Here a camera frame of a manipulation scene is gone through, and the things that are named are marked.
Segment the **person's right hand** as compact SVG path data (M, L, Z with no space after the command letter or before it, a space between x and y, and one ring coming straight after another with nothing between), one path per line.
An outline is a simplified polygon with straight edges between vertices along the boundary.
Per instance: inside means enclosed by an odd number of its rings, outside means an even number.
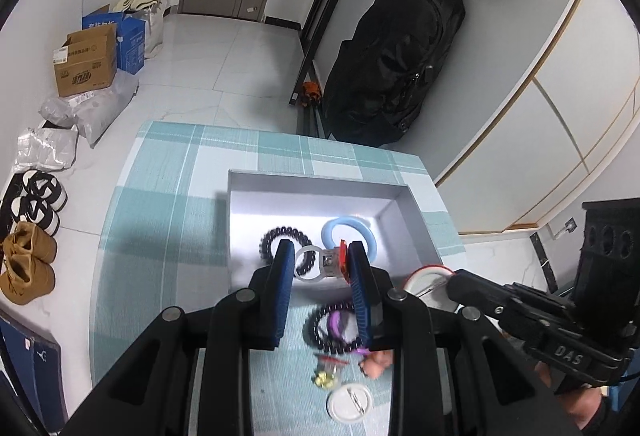
M583 435L597 435L611 414L600 388L579 387L555 399Z

